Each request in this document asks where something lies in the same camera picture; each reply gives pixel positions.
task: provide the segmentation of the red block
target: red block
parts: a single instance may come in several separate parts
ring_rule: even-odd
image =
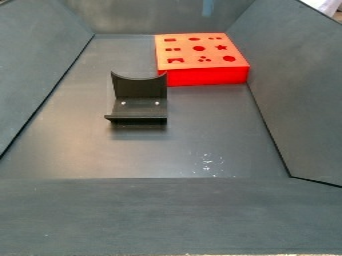
[[[155,45],[169,86],[248,82],[250,64],[225,33],[157,35]]]

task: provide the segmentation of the dark gray surface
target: dark gray surface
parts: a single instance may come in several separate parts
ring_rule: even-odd
[[[93,40],[0,162],[2,178],[288,177],[246,85],[169,88],[167,127],[114,129],[111,71],[155,75],[151,36]]]
[[[342,26],[298,1],[258,0],[229,30],[293,176],[342,185]]]
[[[0,181],[0,253],[341,254],[342,190],[282,179]]]
[[[224,32],[254,0],[66,0],[95,33]]]
[[[6,3],[0,24],[2,155],[93,33],[54,0]]]

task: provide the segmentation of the black holder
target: black holder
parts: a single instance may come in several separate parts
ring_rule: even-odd
[[[113,114],[105,118],[113,123],[167,122],[167,74],[149,79],[130,79],[111,72],[115,103]]]

